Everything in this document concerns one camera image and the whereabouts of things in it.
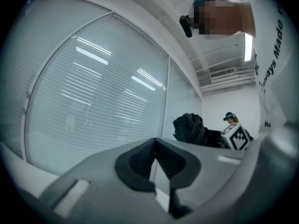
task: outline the air vent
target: air vent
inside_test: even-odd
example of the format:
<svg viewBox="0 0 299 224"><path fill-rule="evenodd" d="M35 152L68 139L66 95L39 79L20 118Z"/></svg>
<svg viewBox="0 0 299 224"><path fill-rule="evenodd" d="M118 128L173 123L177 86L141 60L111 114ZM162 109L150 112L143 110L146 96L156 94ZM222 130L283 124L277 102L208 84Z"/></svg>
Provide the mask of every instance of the air vent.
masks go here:
<svg viewBox="0 0 299 224"><path fill-rule="evenodd" d="M221 77L228 77L235 74L235 68L229 68L225 70L220 70L210 74L211 80L215 80Z"/></svg>

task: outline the ceiling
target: ceiling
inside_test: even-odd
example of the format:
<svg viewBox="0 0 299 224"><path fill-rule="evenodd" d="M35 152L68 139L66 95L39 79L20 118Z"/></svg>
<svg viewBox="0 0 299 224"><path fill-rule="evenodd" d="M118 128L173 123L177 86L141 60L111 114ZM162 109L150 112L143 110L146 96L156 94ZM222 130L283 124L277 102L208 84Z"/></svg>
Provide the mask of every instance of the ceiling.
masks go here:
<svg viewBox="0 0 299 224"><path fill-rule="evenodd" d="M203 35L187 38L179 24L179 17L187 15L192 0L133 0L148 10L175 37L196 70L201 88L211 84L211 72L236 67L253 76L254 52L249 62L244 62L244 34L207 40Z"/></svg>

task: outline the white t-shirt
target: white t-shirt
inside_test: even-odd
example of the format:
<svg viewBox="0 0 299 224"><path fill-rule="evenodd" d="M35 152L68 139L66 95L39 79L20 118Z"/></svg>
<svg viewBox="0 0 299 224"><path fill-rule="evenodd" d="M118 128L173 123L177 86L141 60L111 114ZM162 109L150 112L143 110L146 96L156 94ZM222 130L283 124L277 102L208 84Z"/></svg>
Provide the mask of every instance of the white t-shirt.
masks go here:
<svg viewBox="0 0 299 224"><path fill-rule="evenodd" d="M299 120L299 35L276 0L249 0L256 27L259 137Z"/></svg>

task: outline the ceiling light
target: ceiling light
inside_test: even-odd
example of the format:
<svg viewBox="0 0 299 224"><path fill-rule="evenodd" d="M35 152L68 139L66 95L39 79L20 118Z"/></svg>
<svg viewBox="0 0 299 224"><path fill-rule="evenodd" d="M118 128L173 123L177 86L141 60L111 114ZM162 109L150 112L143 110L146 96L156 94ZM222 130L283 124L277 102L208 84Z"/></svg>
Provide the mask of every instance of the ceiling light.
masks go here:
<svg viewBox="0 0 299 224"><path fill-rule="evenodd" d="M70 86L71 88L74 88L74 89L77 89L77 90L79 90L79 91L85 92L85 93L87 93L87 94L93 95L93 94L91 94L91 93L89 93L89 92L87 92L87 91L84 91L84 90L82 90L82 89L79 89L78 87L72 86L72 85L67 84L67 83L64 83L64 84L67 85L67 86Z"/></svg>
<svg viewBox="0 0 299 224"><path fill-rule="evenodd" d="M115 116L117 116L117 117L122 117L122 118L125 118L125 119L131 119L131 118L127 118L127 117L123 117L123 116L119 116L119 115L115 115Z"/></svg>
<svg viewBox="0 0 299 224"><path fill-rule="evenodd" d="M73 73L75 73L75 74L79 74L79 75L83 76L84 78L85 78L85 77L89 77L89 78L91 78L93 81L94 81L94 80L99 81L99 79L101 78L101 77L99 77L99 76L97 76L97 75L95 75L95 74L93 74L93 73L91 73L91 72L89 72L89 71L86 71L86 70L84 70L84 69L82 69L82 68L80 68L80 67L77 67L77 66L73 66L72 69L71 69L70 71L73 72Z"/></svg>
<svg viewBox="0 0 299 224"><path fill-rule="evenodd" d="M90 104L87 103L87 102L84 102L84 101L82 101L82 100L75 99L75 98L73 98L73 97L71 97L71 96L68 96L68 95L65 95L65 94L63 94L63 93L60 93L60 94L66 96L66 97L68 97L68 98L74 99L74 100L76 100L76 101L82 102L82 103L84 103L84 104L90 105Z"/></svg>
<svg viewBox="0 0 299 224"><path fill-rule="evenodd" d="M81 72L80 70L75 70L75 69L72 69L70 70L70 72L68 74L75 74L76 76L79 76L79 77L82 77L86 80L89 80L91 82L96 82L96 81L99 81L97 78L94 78L92 76L89 76L88 74L86 74L86 72Z"/></svg>
<svg viewBox="0 0 299 224"><path fill-rule="evenodd" d="M136 109L132 109L132 107L130 107L130 106L127 106L127 105L124 105L124 104L121 104L121 103L119 103L119 105L121 105L121 106L118 106L118 108L120 108L120 109L124 109L124 110L129 110L129 111L131 111L131 112L135 112L135 113L138 113L138 114L142 114L142 112L138 112L138 111L136 111Z"/></svg>
<svg viewBox="0 0 299 224"><path fill-rule="evenodd" d="M94 86L85 84L84 82L78 81L78 80L76 80L76 79L74 79L74 78L72 78L72 77L68 77L68 76L67 76L66 78L69 78L69 79L71 79L71 80L73 80L73 81L76 81L76 82L78 82L78 83L80 83L80 84L83 84L83 85L86 85L86 86L88 86L88 87L90 87L90 88L95 89Z"/></svg>
<svg viewBox="0 0 299 224"><path fill-rule="evenodd" d="M129 106L131 106L131 108L137 109L137 110L144 110L143 108L141 108L139 105L133 105L132 102L130 100L121 98L122 100L120 101L120 103L124 103L127 104Z"/></svg>
<svg viewBox="0 0 299 224"><path fill-rule="evenodd" d="M124 118L124 119L130 119L130 118L126 118L126 117L123 117L123 116L120 116L120 115L116 115L116 114L115 114L114 116L121 117L121 118Z"/></svg>
<svg viewBox="0 0 299 224"><path fill-rule="evenodd" d="M149 84L145 83L144 81L138 79L138 78L135 77L135 76L132 76L131 78L132 78L133 80L137 81L138 83L144 85L145 87L149 88L149 89L152 90L152 91L155 91L155 90L156 90L154 87L150 86Z"/></svg>
<svg viewBox="0 0 299 224"><path fill-rule="evenodd" d="M92 91L92 92L94 92L93 90L91 90L91 89L88 89L88 88L86 88L86 87L84 87L84 86L81 86L81 85L79 85L79 84L73 83L73 82L72 82L72 81L70 81L70 80L65 80L65 81L67 81L68 83L72 83L72 84L74 84L74 85L77 85L77 86L79 86L79 87L81 87L81 88L84 88L84 89L87 89L87 90L89 90L89 91Z"/></svg>
<svg viewBox="0 0 299 224"><path fill-rule="evenodd" d="M157 81L154 77L152 77L149 73L145 72L142 69L138 69L137 71L139 74L143 75L145 78L147 78L148 80L150 80L151 82L155 83L156 85L158 85L159 87L161 87L163 84L159 81Z"/></svg>
<svg viewBox="0 0 299 224"><path fill-rule="evenodd" d="M245 33L245 56L244 61L251 60L251 51L252 51L252 36Z"/></svg>
<svg viewBox="0 0 299 224"><path fill-rule="evenodd" d="M101 76L100 73L97 73L97 72L95 72L95 71L93 71L93 70L91 70L91 69L89 69L89 68L87 68L87 67L85 67L85 66L83 66L83 65L79 65L78 63L75 63L75 62L73 62L73 64L78 65L78 66L80 66L80 67L82 67L82 68L84 68L84 69L86 69L86 70L90 70L91 72L96 73L96 74L98 74L98 75Z"/></svg>
<svg viewBox="0 0 299 224"><path fill-rule="evenodd" d="M88 95L85 95L85 94L82 94L82 93L80 93L80 92L78 92L78 91L72 90L72 89L69 88L69 87L64 86L64 89L68 89L68 90L70 90L70 91L72 91L72 92L76 92L76 93L78 93L78 94L80 94L80 95L84 95L84 96L86 96L86 97L92 99L92 97L90 97L90 96L88 96Z"/></svg>
<svg viewBox="0 0 299 224"><path fill-rule="evenodd" d="M132 114L132 112L134 112L134 111L128 112L128 111L120 110L120 109L117 109L117 111L121 111L121 112L128 113L128 114ZM135 112L135 113L139 113L139 114L133 114L133 115L135 115L135 116L141 116L140 114L142 114L142 113L140 113L140 112Z"/></svg>
<svg viewBox="0 0 299 224"><path fill-rule="evenodd" d="M73 75L73 74L71 74L71 73L68 73L68 75L69 75L69 76L72 76L72 77L74 77L74 78L76 78L76 79L79 79L79 80L81 80L81 81L87 82L87 83L89 83L89 84L95 84L95 83L91 83L91 82L87 81L86 79L82 79L82 78L80 78L80 77L78 77L78 76L75 76L75 75Z"/></svg>
<svg viewBox="0 0 299 224"><path fill-rule="evenodd" d="M76 97L81 98L81 99L85 99L85 98L83 98L83 97L81 97L81 96L79 96L79 95L75 95L75 94L70 93L70 92L68 92L68 91L66 91L66 90L64 90L64 89L61 89L61 90L64 91L65 93L70 94L70 95L76 96Z"/></svg>
<svg viewBox="0 0 299 224"><path fill-rule="evenodd" d="M93 48L96 48L96 49L100 50L101 52L106 53L106 54L109 55L109 56L111 55L111 52L110 52L110 51L108 51L108 50L106 50L106 49L104 49L104 48L102 48L102 47L100 47L100 46L98 46L98 45L96 45L96 44L94 44L94 43L88 41L88 40L85 40L85 39L83 39L83 38L81 38L81 37L78 37L77 41L82 42L82 43L84 43L84 44L86 44L86 45L88 45L88 46L91 46L91 47L93 47Z"/></svg>
<svg viewBox="0 0 299 224"><path fill-rule="evenodd" d="M127 92L127 91L123 91L123 92L125 92L125 93L127 93L127 94L129 94L129 95L131 95L131 96L134 96L134 97L136 97L136 98L138 98L138 99L141 99L141 100L144 100L144 101L148 102L146 99L143 99L143 98L141 98L141 97L139 97L139 96L137 96L137 95L131 94L130 92Z"/></svg>
<svg viewBox="0 0 299 224"><path fill-rule="evenodd" d="M95 59L95 60L97 60L97 61L99 61L99 62L101 62L101 63L103 63L103 64L105 64L105 65L108 65L108 61L106 61L106 60L104 60L104 59L102 59L102 58L96 56L96 55L93 54L93 53L88 52L87 50L83 50L83 49L81 49L80 47L76 47L76 50L77 50L78 52L80 52L80 53L86 55L86 56L89 56L89 57L92 58L92 59Z"/></svg>

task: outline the window blinds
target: window blinds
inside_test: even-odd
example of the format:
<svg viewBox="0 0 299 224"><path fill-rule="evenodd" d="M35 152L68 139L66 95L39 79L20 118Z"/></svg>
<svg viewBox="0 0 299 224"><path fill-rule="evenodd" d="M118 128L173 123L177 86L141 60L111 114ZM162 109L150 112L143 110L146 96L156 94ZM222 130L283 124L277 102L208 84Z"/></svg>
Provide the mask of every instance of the window blinds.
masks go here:
<svg viewBox="0 0 299 224"><path fill-rule="evenodd" d="M47 0L11 30L0 55L0 138L18 156L23 107L34 77L65 37L107 11L81 0Z"/></svg>
<svg viewBox="0 0 299 224"><path fill-rule="evenodd" d="M28 161L62 174L103 150L161 137L168 56L108 15L50 59L26 122Z"/></svg>

